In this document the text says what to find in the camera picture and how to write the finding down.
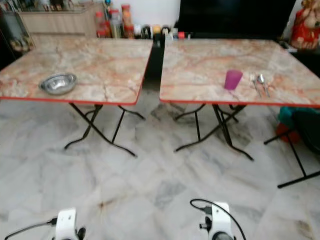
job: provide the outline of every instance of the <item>marble-pattern tabletop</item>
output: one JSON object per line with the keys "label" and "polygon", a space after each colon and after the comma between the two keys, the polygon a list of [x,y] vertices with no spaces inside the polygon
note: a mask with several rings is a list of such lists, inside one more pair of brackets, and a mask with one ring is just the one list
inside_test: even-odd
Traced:
{"label": "marble-pattern tabletop", "polygon": [[[44,37],[42,44],[0,71],[0,98],[51,102],[136,104],[151,52],[151,40]],[[39,83],[73,73],[76,87],[49,95]]]}
{"label": "marble-pattern tabletop", "polygon": [[[235,90],[224,89],[228,70],[243,77]],[[263,74],[259,97],[250,73]],[[191,39],[167,42],[160,99],[176,103],[320,106],[320,79],[271,40]]]}

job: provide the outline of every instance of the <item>black chair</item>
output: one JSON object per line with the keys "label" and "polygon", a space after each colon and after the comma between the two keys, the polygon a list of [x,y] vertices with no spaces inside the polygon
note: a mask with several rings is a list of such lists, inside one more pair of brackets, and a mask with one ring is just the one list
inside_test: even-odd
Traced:
{"label": "black chair", "polygon": [[292,115],[292,120],[294,123],[294,127],[292,129],[264,142],[264,144],[267,145],[268,143],[276,139],[286,136],[295,155],[295,158],[300,166],[300,169],[303,173],[303,177],[278,185],[279,189],[320,175],[320,171],[317,171],[312,174],[306,174],[305,169],[295,150],[295,147],[289,137],[289,133],[297,131],[301,139],[303,140],[304,144],[308,147],[308,149],[311,150],[313,153],[320,155],[320,114],[307,111],[296,111]]}

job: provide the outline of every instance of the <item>television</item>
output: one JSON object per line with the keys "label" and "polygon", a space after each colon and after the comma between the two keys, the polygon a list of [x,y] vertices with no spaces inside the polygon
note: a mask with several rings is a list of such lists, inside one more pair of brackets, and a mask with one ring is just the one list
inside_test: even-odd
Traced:
{"label": "television", "polygon": [[296,0],[180,0],[178,30],[196,38],[277,39]]}

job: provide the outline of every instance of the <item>red decoration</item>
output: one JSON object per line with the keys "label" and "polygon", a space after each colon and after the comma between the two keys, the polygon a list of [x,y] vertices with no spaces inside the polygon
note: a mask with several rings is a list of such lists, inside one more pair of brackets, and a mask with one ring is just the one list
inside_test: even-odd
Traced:
{"label": "red decoration", "polygon": [[290,44],[297,49],[314,50],[320,34],[320,0],[303,0],[302,6],[295,15]]}

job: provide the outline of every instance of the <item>stainless steel bowl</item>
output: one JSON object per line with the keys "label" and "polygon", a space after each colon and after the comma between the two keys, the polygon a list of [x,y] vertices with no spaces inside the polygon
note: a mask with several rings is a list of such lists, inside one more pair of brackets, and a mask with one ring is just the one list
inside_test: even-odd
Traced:
{"label": "stainless steel bowl", "polygon": [[39,88],[48,94],[61,95],[70,92],[76,86],[76,83],[76,75],[64,72],[49,76],[39,84]]}

